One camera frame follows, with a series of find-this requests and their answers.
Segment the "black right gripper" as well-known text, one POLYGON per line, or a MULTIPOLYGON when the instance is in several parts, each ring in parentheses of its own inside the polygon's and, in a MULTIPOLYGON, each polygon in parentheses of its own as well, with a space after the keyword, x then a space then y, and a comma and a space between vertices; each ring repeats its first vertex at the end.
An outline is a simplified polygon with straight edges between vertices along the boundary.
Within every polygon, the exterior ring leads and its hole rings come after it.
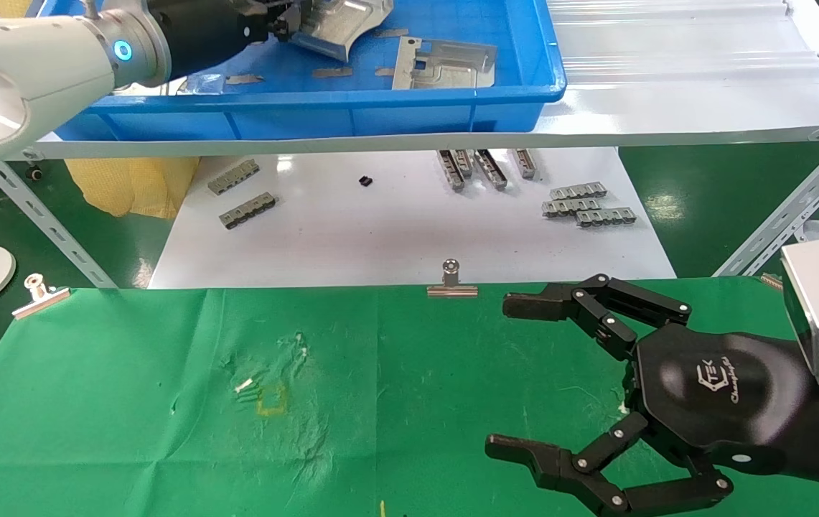
POLYGON ((632 360, 629 402, 642 414, 626 415, 577 454, 497 433, 487 436, 485 454, 524 465, 538 488, 572 495, 596 516, 714 507, 734 485, 712 464, 755 475, 796 471, 796 418, 812 392, 799 347, 745 332, 689 330, 684 326, 691 312, 687 302, 606 274, 547 284, 536 294, 508 292, 506 317, 570 320, 615 360, 632 360), (638 341, 623 317, 659 330, 638 341), (684 465, 689 476, 632 488, 608 481, 607 465, 641 438, 668 462, 684 465))

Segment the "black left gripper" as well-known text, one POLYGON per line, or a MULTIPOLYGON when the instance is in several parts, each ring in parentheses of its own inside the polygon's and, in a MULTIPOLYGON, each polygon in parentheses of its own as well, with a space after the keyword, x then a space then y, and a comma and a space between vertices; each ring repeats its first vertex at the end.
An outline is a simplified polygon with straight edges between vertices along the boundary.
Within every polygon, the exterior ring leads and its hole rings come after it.
POLYGON ((245 46, 266 40, 269 33, 280 42, 288 42, 301 29, 301 17, 277 17, 269 14, 294 10, 300 13, 300 1, 209 1, 209 65, 228 61, 245 46))

